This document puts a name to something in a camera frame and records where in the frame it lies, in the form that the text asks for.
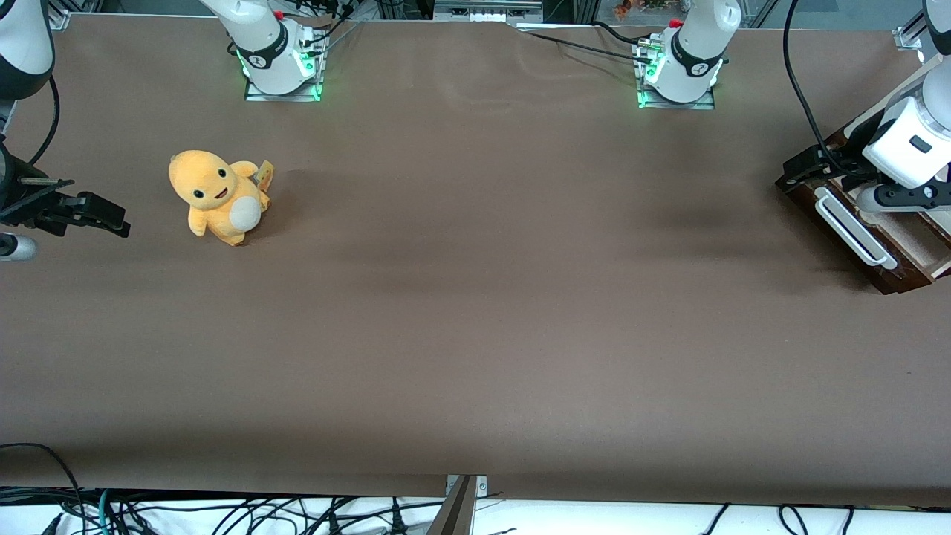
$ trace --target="table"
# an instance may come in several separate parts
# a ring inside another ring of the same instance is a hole
[[[824,131],[918,65],[887,32],[792,40]],[[775,190],[812,143],[779,31],[737,33],[711,112],[638,109],[623,60],[500,24],[365,24],[315,104],[245,103],[226,44],[56,35],[39,167],[132,234],[32,233],[0,269],[3,442],[89,486],[951,505],[951,285],[883,297]],[[188,231],[184,149],[274,163],[246,247]],[[15,460],[4,483],[64,483]]]

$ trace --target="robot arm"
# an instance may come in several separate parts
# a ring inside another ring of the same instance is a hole
[[[36,93],[52,76],[53,58],[46,0],[0,0],[0,100]],[[70,225],[128,236],[124,208],[88,191],[66,195],[60,189],[73,181],[50,178],[10,154],[4,139],[0,134],[0,224],[57,236]],[[0,261],[28,260],[35,252],[29,237],[0,234]]]
[[[938,178],[951,162],[951,0],[922,3],[943,61],[854,128],[848,142],[830,152],[835,162],[819,146],[786,162],[787,187],[837,175],[845,191],[858,192],[856,204],[865,211],[951,209],[951,185]],[[832,174],[830,164],[836,164]]]
[[[860,208],[951,209],[951,188],[936,179],[951,162],[951,0],[924,0],[925,20],[943,61],[888,103],[862,156],[884,177],[864,188]]]
[[[0,100],[32,96],[53,72],[46,0],[0,0]]]
[[[682,27],[651,37],[660,42],[662,54],[645,83],[674,103],[700,99],[716,81],[723,53],[742,19],[736,0],[693,2]]]
[[[283,95],[316,75],[304,54],[316,49],[313,29],[278,20],[264,0],[201,0],[231,36],[248,79],[262,92]]]

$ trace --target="white belly patch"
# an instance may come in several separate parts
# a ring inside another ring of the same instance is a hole
[[[247,232],[261,220],[261,204],[254,197],[239,197],[231,205],[228,219],[232,227]]]

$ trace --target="stuffed toy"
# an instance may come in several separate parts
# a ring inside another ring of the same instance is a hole
[[[274,167],[266,160],[260,169],[251,162],[229,166],[204,150],[186,150],[168,164],[172,187],[191,206],[191,231],[204,236],[208,228],[230,246],[243,244],[244,233],[258,224],[271,205],[266,192],[273,176]]]

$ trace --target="white handle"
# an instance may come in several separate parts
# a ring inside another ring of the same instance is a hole
[[[898,267],[898,262],[888,254],[875,236],[872,236],[862,224],[856,221],[831,191],[826,188],[816,188],[816,196],[819,197],[816,201],[816,211],[863,262],[869,266],[882,266],[885,269]],[[878,258],[872,256],[870,249],[878,252],[880,256]]]

